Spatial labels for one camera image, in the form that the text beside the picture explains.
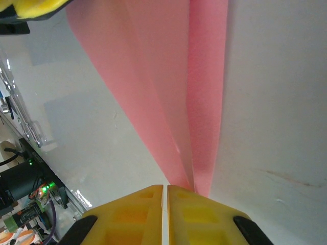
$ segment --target white wall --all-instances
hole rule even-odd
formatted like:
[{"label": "white wall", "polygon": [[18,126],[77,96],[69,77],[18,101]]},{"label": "white wall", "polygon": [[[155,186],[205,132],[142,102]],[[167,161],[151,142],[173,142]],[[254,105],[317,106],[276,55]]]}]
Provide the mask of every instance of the white wall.
[{"label": "white wall", "polygon": [[326,1],[229,2],[211,197],[275,244],[327,244]]}]

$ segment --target pink sheet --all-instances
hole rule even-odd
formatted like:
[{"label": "pink sheet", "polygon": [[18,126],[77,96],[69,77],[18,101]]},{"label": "pink sheet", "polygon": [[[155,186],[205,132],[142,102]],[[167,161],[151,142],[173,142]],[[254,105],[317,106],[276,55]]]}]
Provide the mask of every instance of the pink sheet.
[{"label": "pink sheet", "polygon": [[227,0],[203,2],[75,0],[67,17],[168,181],[207,195],[220,127]]},{"label": "pink sheet", "polygon": [[195,187],[208,196],[221,122],[228,0],[190,3],[187,107]]}]

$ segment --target scratch mark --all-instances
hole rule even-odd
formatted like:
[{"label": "scratch mark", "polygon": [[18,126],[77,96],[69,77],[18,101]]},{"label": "scratch mark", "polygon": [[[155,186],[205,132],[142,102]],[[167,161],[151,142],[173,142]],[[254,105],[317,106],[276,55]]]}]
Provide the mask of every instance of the scratch mark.
[{"label": "scratch mark", "polygon": [[287,208],[288,210],[290,210],[289,205],[282,199],[276,199],[276,202],[281,203],[285,208]]},{"label": "scratch mark", "polygon": [[63,17],[56,23],[56,24],[54,24],[52,27],[51,27],[51,29],[53,29],[53,28],[55,28],[55,27],[57,27],[57,26],[59,26],[61,23],[62,23],[62,21],[64,20],[64,18],[65,18],[65,16],[63,15]]},{"label": "scratch mark", "polygon": [[315,185],[315,184],[311,184],[309,182],[300,181],[300,180],[297,180],[297,179],[293,178],[292,176],[290,176],[289,174],[286,174],[286,173],[279,173],[279,172],[276,172],[276,171],[262,170],[262,169],[259,169],[259,171],[262,171],[262,172],[268,173],[270,175],[274,175],[276,177],[279,177],[279,178],[282,178],[284,180],[287,180],[289,182],[292,182],[292,183],[295,183],[295,184],[304,185],[304,186],[307,186],[307,187],[322,188],[322,187],[326,186],[326,183],[319,183],[319,184],[316,184]]},{"label": "scratch mark", "polygon": [[[257,170],[257,171],[259,170],[259,171],[262,171],[262,172],[265,172],[265,173],[268,173],[268,174],[269,174],[269,172],[270,172],[270,171],[267,172],[267,171],[265,171],[265,170],[263,170],[263,169],[255,169],[255,168],[252,169],[252,170]],[[312,197],[312,196],[309,195],[309,194],[305,194],[305,193],[301,192],[301,191],[298,190],[297,188],[292,188],[291,186],[286,185],[285,182],[277,181],[276,179],[274,179],[273,177],[271,177],[271,176],[269,176],[269,175],[265,175],[265,177],[268,178],[268,179],[270,179],[272,182],[274,182],[274,183],[276,183],[276,184],[278,184],[278,185],[281,185],[282,188],[288,188],[288,189],[291,189],[292,191],[296,191],[296,192],[298,192],[301,196],[303,196],[303,197],[305,197],[305,198],[307,198],[307,199],[310,199],[311,201],[315,201],[315,202],[322,203],[322,204],[327,204],[327,202],[326,202],[325,200],[316,199],[316,198]],[[320,184],[320,185],[318,185],[318,186],[320,186],[320,187],[326,186],[326,183],[325,183],[325,184]]]},{"label": "scratch mark", "polygon": [[[117,111],[114,111],[114,115],[113,115],[113,120],[114,120],[114,121],[115,121],[117,115],[118,115]],[[115,127],[116,129],[118,129],[116,122],[114,123],[114,127]]]}]

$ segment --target white surface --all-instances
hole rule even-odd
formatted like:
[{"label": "white surface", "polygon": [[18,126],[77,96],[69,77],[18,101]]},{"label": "white surface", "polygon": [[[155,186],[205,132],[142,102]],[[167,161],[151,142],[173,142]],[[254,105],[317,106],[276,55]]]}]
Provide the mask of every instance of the white surface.
[{"label": "white surface", "polygon": [[[327,5],[230,1],[220,148],[211,198],[248,213],[275,244],[324,244]],[[1,37],[41,149],[85,206],[162,172],[71,33],[64,12]]]},{"label": "white surface", "polygon": [[230,1],[211,197],[275,244],[327,244],[326,13],[325,1]]}]

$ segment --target yellow plastic part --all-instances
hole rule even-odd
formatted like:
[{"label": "yellow plastic part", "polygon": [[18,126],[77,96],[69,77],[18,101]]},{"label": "yellow plastic part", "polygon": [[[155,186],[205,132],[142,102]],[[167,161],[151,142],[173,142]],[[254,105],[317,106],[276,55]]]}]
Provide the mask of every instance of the yellow plastic part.
[{"label": "yellow plastic part", "polygon": [[160,245],[162,185],[153,185],[86,212],[98,220],[81,245]]},{"label": "yellow plastic part", "polygon": [[4,11],[12,4],[13,0],[0,0],[0,12]]},{"label": "yellow plastic part", "polygon": [[248,245],[233,221],[245,213],[195,194],[168,186],[170,245]]},{"label": "yellow plastic part", "polygon": [[0,11],[13,5],[18,18],[30,19],[51,13],[69,0],[0,0]]}]

